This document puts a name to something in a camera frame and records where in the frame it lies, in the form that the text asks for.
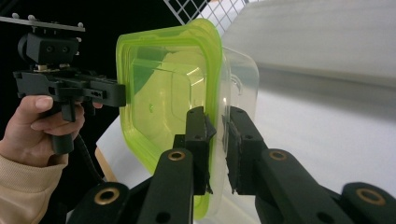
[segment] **fingernail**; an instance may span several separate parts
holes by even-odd
[[[37,109],[50,109],[51,105],[52,105],[52,98],[50,98],[49,96],[38,98],[37,101],[35,102],[35,107]]]

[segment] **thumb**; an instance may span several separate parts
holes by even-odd
[[[53,99],[50,96],[25,96],[15,112],[15,119],[20,123],[33,122],[40,117],[41,113],[50,110],[52,105]]]

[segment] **wooden edge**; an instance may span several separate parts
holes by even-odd
[[[95,157],[99,162],[100,167],[102,168],[103,174],[107,181],[110,182],[118,182],[116,176],[114,175],[113,171],[111,170],[110,165],[107,163],[105,156],[103,155],[102,151],[99,147],[95,150]]]

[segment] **transparent container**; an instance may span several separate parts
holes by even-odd
[[[161,154],[172,148],[175,134],[185,133],[190,109],[203,106],[217,130],[209,156],[214,193],[194,197],[194,219],[216,213],[221,200],[232,82],[239,83],[237,95],[241,96],[245,80],[232,75],[240,66],[231,63],[244,61],[237,60],[237,55],[244,57],[224,49],[216,27],[206,19],[121,35],[117,43],[117,76],[127,93],[127,104],[120,109],[122,133],[151,174]]]

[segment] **dark fabric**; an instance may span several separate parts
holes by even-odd
[[[13,12],[18,13],[22,19],[27,19],[32,14],[41,21],[58,21],[66,25],[82,22],[86,32],[80,35],[80,55],[75,58],[72,66],[94,70],[110,78],[117,78],[115,52],[120,35],[179,25],[163,0],[0,2],[0,16],[11,17]],[[1,137],[7,121],[20,103],[12,72],[28,68],[17,52],[18,42],[24,34],[31,31],[32,28],[26,25],[0,22]],[[100,174],[93,154],[96,141],[118,114],[118,108],[105,106],[97,110],[94,117],[86,116],[85,125],[80,132]],[[51,197],[49,213],[72,210],[96,184],[81,154],[76,150],[71,152],[69,165],[64,169],[59,186]],[[43,223],[55,223],[50,217],[47,215]]]

